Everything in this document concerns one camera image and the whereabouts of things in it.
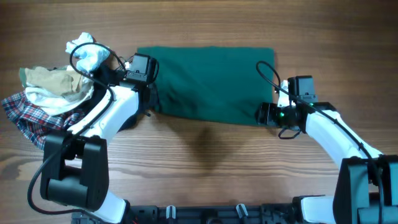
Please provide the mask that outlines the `dark green cloth garment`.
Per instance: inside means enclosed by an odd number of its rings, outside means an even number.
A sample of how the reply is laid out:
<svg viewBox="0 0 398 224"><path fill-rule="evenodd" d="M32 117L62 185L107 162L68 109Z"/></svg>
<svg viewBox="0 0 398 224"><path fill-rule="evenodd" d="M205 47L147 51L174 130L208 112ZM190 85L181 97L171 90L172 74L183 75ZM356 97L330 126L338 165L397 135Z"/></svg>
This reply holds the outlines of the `dark green cloth garment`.
<svg viewBox="0 0 398 224"><path fill-rule="evenodd" d="M256 70L275 65L267 47L141 47L160 65L155 111L181 118L255 126L255 112L271 103L272 87Z"/></svg>

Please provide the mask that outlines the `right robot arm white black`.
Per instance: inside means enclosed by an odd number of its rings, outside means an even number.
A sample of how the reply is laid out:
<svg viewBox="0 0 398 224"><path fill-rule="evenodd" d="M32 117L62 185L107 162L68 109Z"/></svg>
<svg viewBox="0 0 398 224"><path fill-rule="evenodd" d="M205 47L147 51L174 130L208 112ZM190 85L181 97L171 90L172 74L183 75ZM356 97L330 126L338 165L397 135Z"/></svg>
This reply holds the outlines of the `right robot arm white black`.
<svg viewBox="0 0 398 224"><path fill-rule="evenodd" d="M307 134L339 168L334 195L298 198L298 221L397 223L397 156L365 143L330 103L319 102L311 76L275 88L278 102L261 103L256 122Z"/></svg>

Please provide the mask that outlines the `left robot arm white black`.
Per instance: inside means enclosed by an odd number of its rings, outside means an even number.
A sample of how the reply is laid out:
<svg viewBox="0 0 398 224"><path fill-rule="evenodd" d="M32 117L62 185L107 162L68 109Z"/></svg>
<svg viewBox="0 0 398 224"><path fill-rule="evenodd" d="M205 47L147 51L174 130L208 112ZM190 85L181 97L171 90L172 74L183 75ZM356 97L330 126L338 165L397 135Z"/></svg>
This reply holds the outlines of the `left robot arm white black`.
<svg viewBox="0 0 398 224"><path fill-rule="evenodd" d="M134 54L125 72L118 72L100 102L66 131L47 136L43 163L30 185L40 180L44 200L67 207L101 223L131 223L130 203L109 190L108 145L137 115L150 108L150 94L159 73L158 61Z"/></svg>

